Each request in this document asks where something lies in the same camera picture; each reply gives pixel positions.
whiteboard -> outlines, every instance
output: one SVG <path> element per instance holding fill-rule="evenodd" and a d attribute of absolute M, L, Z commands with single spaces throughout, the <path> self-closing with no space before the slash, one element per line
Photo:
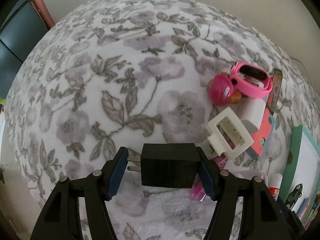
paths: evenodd
<path fill-rule="evenodd" d="M 296 172 L 289 190 L 289 193 L 291 193 L 298 184 L 302 183 L 302 196 L 292 208 L 296 213 L 306 197 L 312 198 L 319 173 L 320 158 L 308 137 L 302 133 Z"/>

floral blanket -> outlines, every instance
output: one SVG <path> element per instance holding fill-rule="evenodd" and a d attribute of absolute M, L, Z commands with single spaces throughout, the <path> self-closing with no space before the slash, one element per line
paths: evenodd
<path fill-rule="evenodd" d="M 226 168 L 283 172 L 291 129 L 305 124 L 320 144 L 319 96 L 295 62 L 256 29 L 217 8 L 184 0 L 92 0 L 69 13 L 36 45 L 5 108 L 9 141 L 33 197 L 44 205 L 59 176 L 87 176 L 119 147 L 202 143 L 221 108 L 210 79 L 248 61 L 284 74 L 267 152 Z M 202 239 L 215 203 L 189 190 L 141 186 L 127 171 L 107 208 L 119 239 Z M 90 238 L 84 202 L 84 239 Z M 236 239 L 241 205 L 231 238 Z"/>

blue gripper pad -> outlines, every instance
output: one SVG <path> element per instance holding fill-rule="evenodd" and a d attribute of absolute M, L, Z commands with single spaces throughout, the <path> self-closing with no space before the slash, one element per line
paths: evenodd
<path fill-rule="evenodd" d="M 214 190 L 214 181 L 208 168 L 205 166 L 204 161 L 201 158 L 200 158 L 200 165 L 198 169 L 198 175 L 200 177 L 205 193 L 212 200 L 214 200 L 216 196 L 216 191 Z"/>
<path fill-rule="evenodd" d="M 111 200 L 112 197 L 115 196 L 118 192 L 123 174 L 125 172 L 125 169 L 127 168 L 128 156 L 129 156 L 128 149 L 125 147 L 121 147 L 118 150 L 115 158 L 112 160 L 113 162 L 116 162 L 116 164 L 109 177 L 109 187 L 107 191 L 107 198 L 109 200 Z"/>

pink lip gloss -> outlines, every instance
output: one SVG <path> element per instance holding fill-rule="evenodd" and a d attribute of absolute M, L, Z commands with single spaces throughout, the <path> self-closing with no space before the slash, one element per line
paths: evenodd
<path fill-rule="evenodd" d="M 225 157 L 224 154 L 221 154 L 220 156 L 216 156 L 212 159 L 212 161 L 214 161 L 221 170 L 223 170 L 224 167 L 226 166 L 227 160 L 228 159 L 227 159 L 227 157 Z M 206 194 L 204 192 L 204 188 L 202 187 L 201 181 L 199 181 L 199 183 L 196 186 L 192 187 L 190 196 L 191 196 L 191 198 L 198 200 L 198 201 L 204 200 Z"/>

white plastic clip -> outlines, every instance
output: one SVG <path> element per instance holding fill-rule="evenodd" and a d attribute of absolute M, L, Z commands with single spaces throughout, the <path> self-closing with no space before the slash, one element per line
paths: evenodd
<path fill-rule="evenodd" d="M 233 149 L 222 136 L 218 126 L 224 130 L 226 135 L 234 143 L 235 147 Z M 230 107 L 227 107 L 214 117 L 208 123 L 207 130 L 210 134 L 208 141 L 217 155 L 220 156 L 223 153 L 230 160 L 238 157 L 253 144 L 250 133 Z"/>

